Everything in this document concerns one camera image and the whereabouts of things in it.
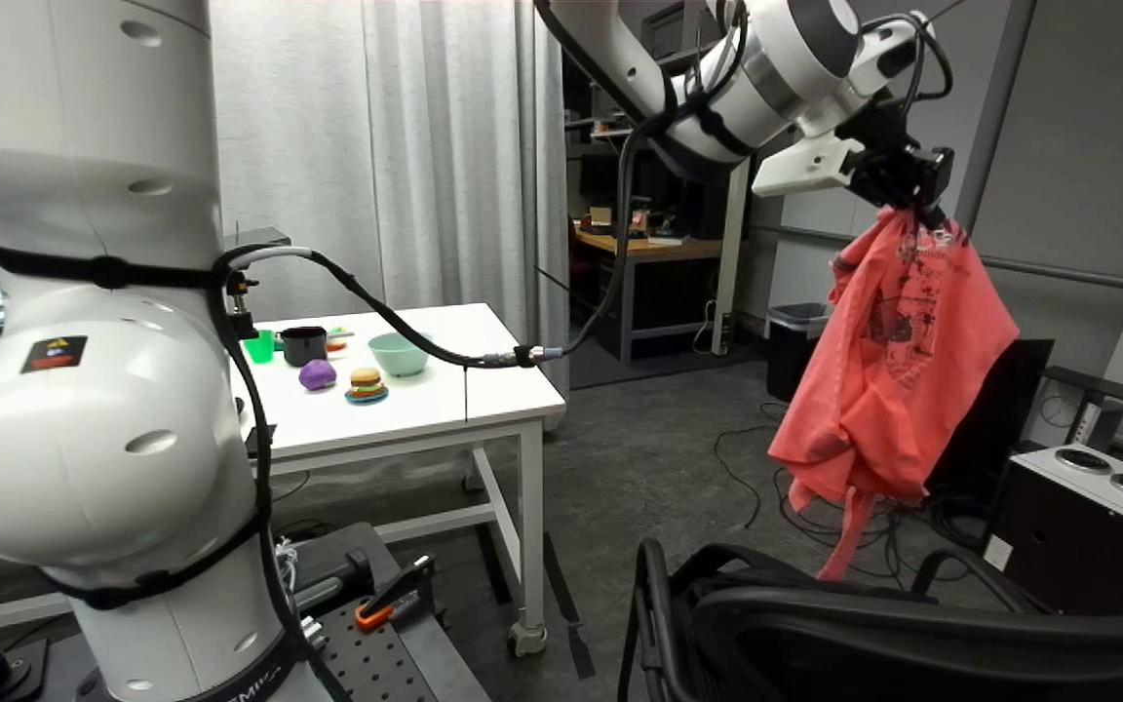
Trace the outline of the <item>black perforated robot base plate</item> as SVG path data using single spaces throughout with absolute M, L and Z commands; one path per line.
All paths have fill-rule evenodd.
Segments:
M 349 613 L 405 566 L 365 521 L 303 539 L 289 583 L 303 635 L 349 702 L 491 702 L 440 628 L 440 603 L 396 613 L 376 633 L 349 624 Z

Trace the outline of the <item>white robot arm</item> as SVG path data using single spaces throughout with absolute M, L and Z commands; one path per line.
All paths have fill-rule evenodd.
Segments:
M 274 566 L 207 0 L 0 0 L 0 559 L 116 702 L 340 702 Z

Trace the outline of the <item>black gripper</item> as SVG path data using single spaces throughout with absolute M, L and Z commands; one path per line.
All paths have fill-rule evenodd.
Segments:
M 938 208 L 944 188 L 951 183 L 951 147 L 922 147 L 908 134 L 908 111 L 888 102 L 870 102 L 846 123 L 839 123 L 843 140 L 856 140 L 860 153 L 843 160 L 846 188 L 871 204 L 908 209 L 927 231 L 946 225 L 946 209 Z

